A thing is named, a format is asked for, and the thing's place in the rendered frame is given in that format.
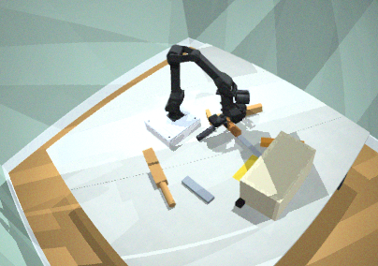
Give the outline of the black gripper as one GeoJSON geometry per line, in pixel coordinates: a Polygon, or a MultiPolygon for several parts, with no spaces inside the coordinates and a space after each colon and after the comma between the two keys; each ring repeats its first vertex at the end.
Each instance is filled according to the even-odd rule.
{"type": "Polygon", "coordinates": [[[227,128],[227,120],[226,120],[226,117],[228,117],[228,115],[226,114],[227,110],[231,108],[234,109],[235,106],[237,105],[238,109],[245,109],[247,111],[247,105],[246,104],[237,104],[237,103],[233,103],[232,105],[229,105],[229,106],[225,106],[221,103],[221,101],[219,102],[219,104],[221,105],[221,108],[220,108],[220,111],[222,113],[220,113],[220,115],[218,115],[217,113],[213,114],[212,116],[209,117],[209,122],[212,123],[215,127],[218,127],[218,126],[221,126],[222,124],[225,125],[225,128],[227,128]]]}

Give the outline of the cream box-shaped cabinet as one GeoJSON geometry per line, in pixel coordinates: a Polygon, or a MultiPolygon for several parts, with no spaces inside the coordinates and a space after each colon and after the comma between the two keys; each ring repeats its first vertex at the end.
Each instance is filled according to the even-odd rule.
{"type": "Polygon", "coordinates": [[[259,158],[251,155],[232,176],[240,182],[235,206],[246,204],[276,221],[309,175],[315,153],[281,130],[259,158]]]}

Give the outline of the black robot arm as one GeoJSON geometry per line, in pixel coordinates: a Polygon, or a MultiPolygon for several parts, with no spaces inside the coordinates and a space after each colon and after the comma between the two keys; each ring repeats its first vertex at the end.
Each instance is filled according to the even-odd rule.
{"type": "MultiPolygon", "coordinates": [[[[172,122],[175,122],[184,116],[180,109],[180,105],[185,97],[185,90],[181,89],[180,63],[186,62],[195,62],[212,78],[217,87],[215,94],[220,96],[223,105],[232,105],[234,100],[237,104],[250,103],[249,89],[238,89],[238,85],[233,82],[233,79],[226,73],[221,72],[209,59],[200,53],[199,50],[175,44],[170,47],[167,54],[167,63],[170,65],[171,85],[170,94],[164,107],[164,110],[168,111],[166,116],[172,122]],[[182,55],[183,52],[188,54],[182,55]]],[[[234,124],[237,124],[242,121],[242,118],[245,118],[246,110],[238,109],[236,105],[234,109],[228,109],[226,114],[228,117],[230,116],[234,124]]]]}

